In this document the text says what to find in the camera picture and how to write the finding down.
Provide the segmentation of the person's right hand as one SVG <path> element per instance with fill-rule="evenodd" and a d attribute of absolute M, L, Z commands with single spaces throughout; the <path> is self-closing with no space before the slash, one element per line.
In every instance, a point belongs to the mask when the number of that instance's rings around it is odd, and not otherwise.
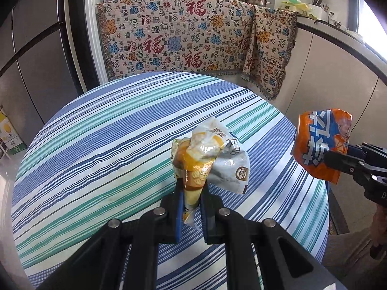
<path fill-rule="evenodd" d="M 374 246 L 386 245 L 386 208 L 377 205 L 377 210 L 372 218 L 371 238 Z"/>

